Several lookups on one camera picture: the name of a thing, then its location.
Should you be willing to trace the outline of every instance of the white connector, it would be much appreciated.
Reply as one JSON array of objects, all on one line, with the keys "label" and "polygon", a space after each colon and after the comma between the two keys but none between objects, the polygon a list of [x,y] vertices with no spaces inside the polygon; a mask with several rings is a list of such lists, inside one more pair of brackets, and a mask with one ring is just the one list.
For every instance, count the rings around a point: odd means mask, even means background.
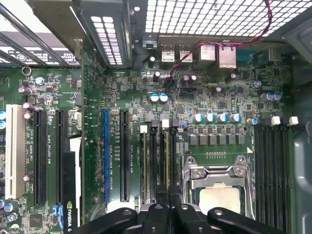
[{"label": "white connector", "polygon": [[25,193],[25,110],[20,105],[6,105],[5,199]]}]

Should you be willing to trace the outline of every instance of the cable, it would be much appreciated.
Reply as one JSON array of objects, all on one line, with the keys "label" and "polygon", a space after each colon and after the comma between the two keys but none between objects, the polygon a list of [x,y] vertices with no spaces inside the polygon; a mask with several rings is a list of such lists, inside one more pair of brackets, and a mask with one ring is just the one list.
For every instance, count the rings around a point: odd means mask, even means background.
[{"label": "cable", "polygon": [[266,7],[268,9],[267,15],[268,15],[269,22],[268,22],[268,25],[266,26],[266,28],[263,30],[263,32],[259,36],[256,36],[256,37],[254,37],[254,38],[252,38],[251,40],[248,40],[248,41],[242,41],[242,42],[236,42],[236,43],[220,43],[220,42],[210,42],[210,41],[201,42],[197,46],[195,46],[190,52],[188,52],[182,59],[180,59],[179,62],[177,62],[176,65],[173,66],[173,68],[172,68],[172,70],[170,72],[170,77],[173,78],[173,71],[181,64],[181,62],[184,59],[186,59],[190,54],[192,54],[195,49],[197,49],[198,47],[200,47],[202,45],[214,45],[214,46],[219,46],[219,47],[236,47],[236,46],[241,46],[241,45],[245,45],[245,44],[248,44],[248,43],[253,43],[253,42],[259,40],[270,29],[270,26],[271,26],[271,23],[272,23],[272,18],[273,18],[269,0],[264,0],[264,3],[265,3],[265,5],[266,5]]}]

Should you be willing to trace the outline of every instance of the metal bracket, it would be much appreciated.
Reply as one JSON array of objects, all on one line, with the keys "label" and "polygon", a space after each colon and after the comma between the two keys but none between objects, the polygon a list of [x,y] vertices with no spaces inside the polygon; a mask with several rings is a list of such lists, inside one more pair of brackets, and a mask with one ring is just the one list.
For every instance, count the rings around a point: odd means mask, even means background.
[{"label": "metal bracket", "polygon": [[187,200],[187,188],[212,187],[216,183],[225,186],[240,186],[245,191],[245,213],[247,217],[255,219],[252,204],[252,182],[247,160],[243,155],[238,155],[232,165],[204,165],[198,166],[194,157],[189,156],[183,167],[183,202]]}]

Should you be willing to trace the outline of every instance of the black capacitor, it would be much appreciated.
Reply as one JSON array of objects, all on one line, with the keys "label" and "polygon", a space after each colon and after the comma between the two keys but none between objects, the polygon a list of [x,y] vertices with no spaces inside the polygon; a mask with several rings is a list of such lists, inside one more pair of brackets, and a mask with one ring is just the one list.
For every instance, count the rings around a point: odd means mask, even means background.
[{"label": "black capacitor", "polygon": [[212,95],[217,95],[220,94],[222,92],[222,88],[221,87],[214,87],[211,89],[211,94]]},{"label": "black capacitor", "polygon": [[160,72],[155,72],[153,75],[153,82],[158,82],[160,78]]},{"label": "black capacitor", "polygon": [[182,78],[180,79],[181,84],[185,84],[188,83],[190,81],[190,77],[188,75],[184,75],[182,76]]},{"label": "black capacitor", "polygon": [[18,89],[18,92],[19,92],[20,94],[29,95],[29,94],[32,93],[32,90],[31,90],[31,88],[29,88],[29,87],[20,86],[19,89]]},{"label": "black capacitor", "polygon": [[25,110],[28,110],[28,111],[35,111],[36,110],[36,107],[34,105],[32,105],[32,104],[29,104],[28,102],[25,102],[23,104],[23,108]]},{"label": "black capacitor", "polygon": [[226,83],[229,83],[235,80],[238,80],[238,76],[235,73],[231,73],[228,77],[225,78]]}]

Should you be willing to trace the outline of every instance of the capacitor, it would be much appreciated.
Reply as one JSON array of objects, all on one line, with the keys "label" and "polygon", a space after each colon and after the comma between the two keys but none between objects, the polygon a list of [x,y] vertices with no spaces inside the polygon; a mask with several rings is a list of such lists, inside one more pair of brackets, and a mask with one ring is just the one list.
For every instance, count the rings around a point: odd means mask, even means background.
[{"label": "capacitor", "polygon": [[14,222],[17,218],[18,215],[16,213],[10,213],[7,215],[6,220],[8,220],[8,222]]},{"label": "capacitor", "polygon": [[160,78],[160,72],[155,72],[153,75],[153,82],[158,82]]},{"label": "capacitor", "polygon": [[30,113],[30,112],[26,112],[26,113],[24,114],[24,119],[25,119],[25,120],[30,120],[32,117],[33,117],[33,114]]},{"label": "capacitor", "polygon": [[23,108],[25,110],[28,110],[28,111],[35,111],[36,110],[36,107],[34,105],[32,105],[32,104],[29,104],[28,102],[25,102],[23,104]]},{"label": "capacitor", "polygon": [[247,124],[249,124],[249,125],[256,125],[258,123],[259,123],[259,120],[257,118],[249,118],[247,120]]},{"label": "capacitor", "polygon": [[190,77],[188,75],[184,75],[184,76],[182,76],[180,82],[181,82],[181,84],[185,84],[185,83],[189,82],[189,80],[190,80]]},{"label": "capacitor", "polygon": [[0,111],[0,120],[5,120],[5,118],[6,118],[6,112]]},{"label": "capacitor", "polygon": [[274,93],[273,101],[280,101],[282,99],[282,95],[280,93]]},{"label": "capacitor", "polygon": [[206,122],[213,122],[215,116],[213,114],[206,114],[205,115],[205,121]]},{"label": "capacitor", "polygon": [[253,85],[255,86],[255,88],[260,88],[262,86],[262,82],[259,80],[256,80]]},{"label": "capacitor", "polygon": [[150,100],[151,102],[157,102],[159,100],[158,94],[152,94]]},{"label": "capacitor", "polygon": [[228,77],[225,78],[225,82],[231,82],[238,80],[238,76],[235,73],[231,73]]},{"label": "capacitor", "polygon": [[222,92],[222,88],[221,87],[215,87],[211,90],[211,94],[212,95],[217,95],[220,94]]},{"label": "capacitor", "polygon": [[204,120],[204,116],[203,115],[201,115],[201,114],[195,114],[195,115],[193,115],[193,121],[195,122],[195,123],[200,123],[201,121],[203,121]]},{"label": "capacitor", "polygon": [[35,84],[36,84],[36,85],[43,85],[43,84],[44,84],[44,78],[42,78],[42,77],[37,77],[37,78],[35,79]]},{"label": "capacitor", "polygon": [[4,210],[5,212],[12,212],[19,207],[20,203],[17,200],[12,200],[5,204]]},{"label": "capacitor", "polygon": [[162,103],[167,102],[167,101],[168,101],[168,95],[167,95],[167,94],[161,94],[161,95],[159,95],[159,100],[160,100],[160,102],[162,102]]},{"label": "capacitor", "polygon": [[5,129],[6,127],[6,122],[3,120],[0,120],[0,130]]},{"label": "capacitor", "polygon": [[8,203],[8,200],[0,199],[0,209],[3,209],[6,203]]},{"label": "capacitor", "polygon": [[20,94],[29,95],[29,94],[32,93],[32,90],[31,90],[31,88],[29,88],[29,87],[23,87],[23,86],[21,86],[21,87],[19,87],[18,92],[19,92]]},{"label": "capacitor", "polygon": [[218,122],[226,122],[228,120],[228,115],[227,114],[219,114],[216,116],[216,120]]},{"label": "capacitor", "polygon": [[33,172],[29,172],[29,173],[27,173],[26,175],[23,176],[23,181],[24,182],[28,182],[31,179],[33,179],[33,177],[34,177],[34,173]]},{"label": "capacitor", "polygon": [[274,98],[274,94],[273,93],[261,94],[261,99],[263,101],[272,101],[273,98]]},{"label": "capacitor", "polygon": [[241,116],[240,114],[232,114],[230,116],[231,122],[240,122],[241,121]]}]

